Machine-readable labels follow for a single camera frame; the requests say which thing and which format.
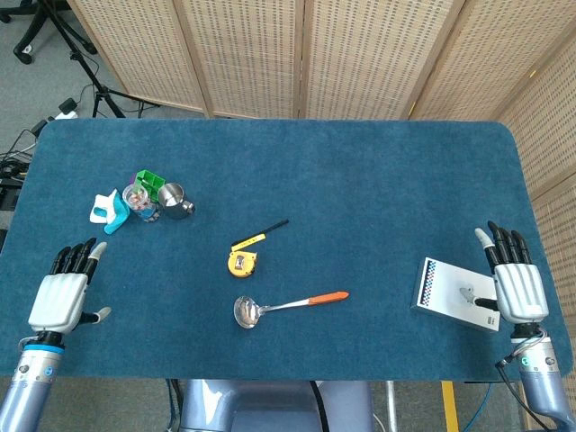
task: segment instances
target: yellow tape measure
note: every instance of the yellow tape measure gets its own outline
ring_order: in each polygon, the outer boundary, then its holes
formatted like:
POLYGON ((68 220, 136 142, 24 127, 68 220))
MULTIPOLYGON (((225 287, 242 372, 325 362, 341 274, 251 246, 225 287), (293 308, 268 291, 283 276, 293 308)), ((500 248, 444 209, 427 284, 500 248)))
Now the yellow tape measure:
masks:
POLYGON ((244 238, 233 243, 230 248, 230 255, 228 256, 228 270, 236 277, 249 277, 252 275, 254 270, 256 270, 258 254, 242 249, 264 240, 267 232, 282 227, 286 223, 288 223, 288 220, 282 220, 252 237, 244 238))

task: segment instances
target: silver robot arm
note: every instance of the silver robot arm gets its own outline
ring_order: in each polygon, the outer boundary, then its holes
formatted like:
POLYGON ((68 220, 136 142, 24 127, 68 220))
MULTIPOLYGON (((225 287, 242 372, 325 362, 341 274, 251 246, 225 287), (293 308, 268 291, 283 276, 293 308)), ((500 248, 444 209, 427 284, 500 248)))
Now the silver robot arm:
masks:
POLYGON ((106 249, 106 243, 100 243, 90 253, 94 244, 91 238, 62 249, 42 280, 28 319, 37 333, 20 341, 20 362, 0 408, 0 432, 38 429, 64 355, 63 337, 80 324, 97 324, 110 314, 107 307, 96 313, 82 312, 87 287, 106 249))
MULTIPOLYGON (((576 432, 576 420, 566 398, 552 340, 539 325, 548 316, 548 304, 538 268, 532 264, 527 243, 518 232, 509 234, 493 222, 488 225, 493 242, 482 229, 476 229, 475 233, 494 277, 496 305, 487 305, 487 299, 474 298, 472 302, 490 309, 495 307, 504 320, 514 323, 511 335, 514 350, 496 367, 518 402, 524 405, 504 372, 504 367, 516 360, 529 408, 551 418, 557 431, 576 432)), ((550 430, 533 417, 544 430, 550 430)))

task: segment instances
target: gray carpet floor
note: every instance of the gray carpet floor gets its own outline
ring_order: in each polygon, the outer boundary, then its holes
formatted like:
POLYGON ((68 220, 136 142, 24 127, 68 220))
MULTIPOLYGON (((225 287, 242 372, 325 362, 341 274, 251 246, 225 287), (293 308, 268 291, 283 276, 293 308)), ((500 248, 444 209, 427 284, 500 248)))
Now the gray carpet floor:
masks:
MULTIPOLYGON (((63 13, 63 16, 80 29, 72 13, 63 13)), ((81 67, 68 59, 68 47, 51 23, 44 26, 32 43, 34 62, 29 66, 20 63, 12 54, 12 49, 29 23, 29 17, 14 17, 9 24, 0 23, 0 152, 10 148, 22 129, 31 128, 50 115, 56 116, 59 113, 58 105, 67 98, 78 101, 83 87, 89 83, 81 67)), ((111 88, 119 88, 100 58, 90 57, 101 65, 98 71, 101 81, 111 88)), ((119 99, 118 104, 125 110, 136 108, 131 101, 119 99)), ((91 115, 91 87, 84 91, 77 111, 80 117, 91 115)), ((101 112, 112 116, 106 106, 102 107, 101 112)), ((127 116, 134 117, 135 114, 127 113, 127 116)), ((146 110, 143 117, 197 118, 202 115, 161 107, 146 110)), ((33 138, 25 134, 17 148, 23 149, 32 143, 33 138)), ((8 227, 11 217, 10 212, 0 211, 0 228, 8 227)), ((16 364, 18 358, 15 350, 3 355, 13 356, 16 364)), ((385 361, 385 353, 374 361, 385 361)), ((9 382, 10 377, 0 377, 0 396, 9 382)), ((482 401, 486 388, 486 384, 455 385, 461 430, 482 401)), ((386 425, 384 394, 384 384, 375 382, 374 411, 386 425)), ((439 382, 397 382, 396 399, 399 431, 446 430, 439 382)), ((53 386, 40 432, 162 431, 167 419, 167 387, 162 380, 59 377, 53 386)), ((521 430, 518 407, 503 385, 495 386, 473 430, 521 430)))

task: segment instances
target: metal cup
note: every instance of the metal cup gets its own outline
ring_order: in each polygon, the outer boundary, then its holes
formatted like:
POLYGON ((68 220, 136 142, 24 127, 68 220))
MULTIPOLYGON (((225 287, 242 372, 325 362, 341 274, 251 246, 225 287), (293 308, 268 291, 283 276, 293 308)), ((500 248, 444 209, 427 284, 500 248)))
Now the metal cup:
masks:
POLYGON ((158 202, 169 218, 183 219, 194 212, 194 204, 187 201, 178 183, 166 183, 158 189, 158 202))

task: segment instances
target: blue felt tablecloth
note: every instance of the blue felt tablecloth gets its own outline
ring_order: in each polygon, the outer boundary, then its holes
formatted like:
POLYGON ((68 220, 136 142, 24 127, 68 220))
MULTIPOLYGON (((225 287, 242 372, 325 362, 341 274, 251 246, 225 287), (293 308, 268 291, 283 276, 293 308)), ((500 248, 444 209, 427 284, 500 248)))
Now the blue felt tablecloth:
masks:
POLYGON ((85 309, 112 306, 66 337, 67 375, 236 379, 496 381, 498 334, 410 309, 433 257, 487 274, 473 230, 516 229, 540 268, 563 373, 570 340, 514 140, 491 122, 54 121, 40 136, 0 256, 0 373, 10 374, 42 277, 65 245, 109 242, 85 309), (91 224, 96 194, 150 169, 197 206, 185 220, 91 224), (282 219, 233 278, 233 240, 282 219), (336 290, 347 301, 271 313, 240 328, 240 295, 276 304, 336 290))

